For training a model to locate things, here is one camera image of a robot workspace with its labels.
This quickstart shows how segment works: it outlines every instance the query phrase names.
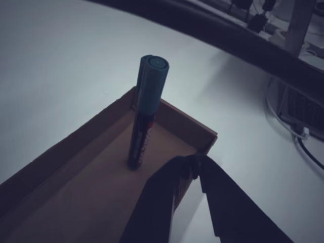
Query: cardboard tray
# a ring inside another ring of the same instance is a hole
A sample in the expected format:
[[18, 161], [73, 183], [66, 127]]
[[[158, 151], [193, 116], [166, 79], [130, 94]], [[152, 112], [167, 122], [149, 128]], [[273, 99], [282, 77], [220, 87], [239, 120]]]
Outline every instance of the cardboard tray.
[[[136, 172], [127, 169], [135, 88], [0, 186], [3, 242], [118, 242], [146, 180], [217, 133], [164, 100]], [[181, 197], [190, 180], [182, 182]]]

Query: keyboard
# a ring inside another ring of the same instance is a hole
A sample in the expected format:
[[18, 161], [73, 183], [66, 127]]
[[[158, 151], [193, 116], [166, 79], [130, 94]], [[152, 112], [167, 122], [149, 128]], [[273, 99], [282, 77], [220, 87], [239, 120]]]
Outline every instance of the keyboard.
[[324, 131], [324, 108], [305, 96], [289, 89], [288, 114], [311, 128]]

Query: black marker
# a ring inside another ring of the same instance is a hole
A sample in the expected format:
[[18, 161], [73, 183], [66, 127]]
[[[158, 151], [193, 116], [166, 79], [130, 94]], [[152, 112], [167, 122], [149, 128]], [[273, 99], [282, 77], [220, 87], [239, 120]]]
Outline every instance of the black marker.
[[137, 112], [127, 162], [131, 170], [142, 164], [168, 71], [169, 64], [161, 57], [141, 58], [136, 86]]

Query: white desk surface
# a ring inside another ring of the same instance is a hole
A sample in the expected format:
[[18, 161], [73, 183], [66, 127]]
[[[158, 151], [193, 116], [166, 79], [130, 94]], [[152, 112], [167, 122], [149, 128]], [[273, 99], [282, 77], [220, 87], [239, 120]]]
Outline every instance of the white desk surface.
[[[324, 175], [267, 114], [263, 71], [85, 1], [2, 2], [0, 31], [0, 183], [134, 86], [140, 57], [155, 54], [171, 67], [163, 98], [219, 133], [210, 157], [293, 241], [324, 241]], [[323, 143], [307, 147], [323, 160]], [[172, 242], [216, 242], [206, 209], [195, 182]]]

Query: red label on marker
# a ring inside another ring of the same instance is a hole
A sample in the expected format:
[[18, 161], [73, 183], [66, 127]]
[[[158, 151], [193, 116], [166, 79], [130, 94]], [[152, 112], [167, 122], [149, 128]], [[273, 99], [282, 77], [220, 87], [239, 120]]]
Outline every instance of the red label on marker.
[[151, 122], [151, 123], [148, 124], [147, 129], [146, 129], [146, 131], [144, 133], [144, 138], [145, 139], [143, 141], [143, 145], [141, 146], [141, 155], [139, 157], [138, 164], [141, 164], [143, 162], [145, 150], [146, 150], [146, 147], [147, 147], [147, 144], [148, 144], [148, 140], [150, 138], [150, 134], [151, 134], [151, 131], [152, 131], [153, 123], [154, 122]]

